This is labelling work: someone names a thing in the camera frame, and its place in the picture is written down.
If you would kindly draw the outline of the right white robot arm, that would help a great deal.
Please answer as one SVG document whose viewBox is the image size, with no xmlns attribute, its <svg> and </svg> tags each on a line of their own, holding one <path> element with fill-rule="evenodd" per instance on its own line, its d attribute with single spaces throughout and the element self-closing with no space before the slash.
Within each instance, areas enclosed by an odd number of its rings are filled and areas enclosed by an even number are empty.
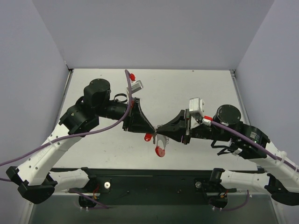
<svg viewBox="0 0 299 224">
<path fill-rule="evenodd" d="M 222 168 L 212 171 L 209 182 L 224 189 L 261 192 L 281 204 L 299 204 L 299 167 L 278 150 L 260 129 L 241 121 L 233 105 L 220 106 L 213 117 L 204 115 L 203 103 L 190 104 L 177 117 L 156 129 L 157 134 L 188 144 L 192 138 L 211 140 L 218 155 L 232 154 L 255 163 L 264 173 L 242 173 Z"/>
</svg>

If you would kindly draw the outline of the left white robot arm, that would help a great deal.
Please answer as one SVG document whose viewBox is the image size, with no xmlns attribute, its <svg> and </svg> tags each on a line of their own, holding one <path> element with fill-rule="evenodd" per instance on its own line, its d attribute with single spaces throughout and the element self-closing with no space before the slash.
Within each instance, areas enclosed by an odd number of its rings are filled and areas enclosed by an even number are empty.
<svg viewBox="0 0 299 224">
<path fill-rule="evenodd" d="M 56 191 L 72 188 L 85 192 L 94 190 L 99 180 L 88 168 L 67 172 L 52 172 L 51 169 L 74 144 L 100 124 L 100 117 L 117 120 L 123 124 L 124 131 L 155 133 L 141 110 L 140 99 L 131 96 L 141 90 L 143 84 L 140 80 L 130 84 L 125 93 L 126 100 L 121 101 L 110 98 L 111 88 L 107 80 L 92 80 L 84 88 L 84 95 L 61 117 L 42 149 L 21 165 L 7 169 L 7 176 L 18 185 L 18 192 L 24 199 L 40 204 Z"/>
</svg>

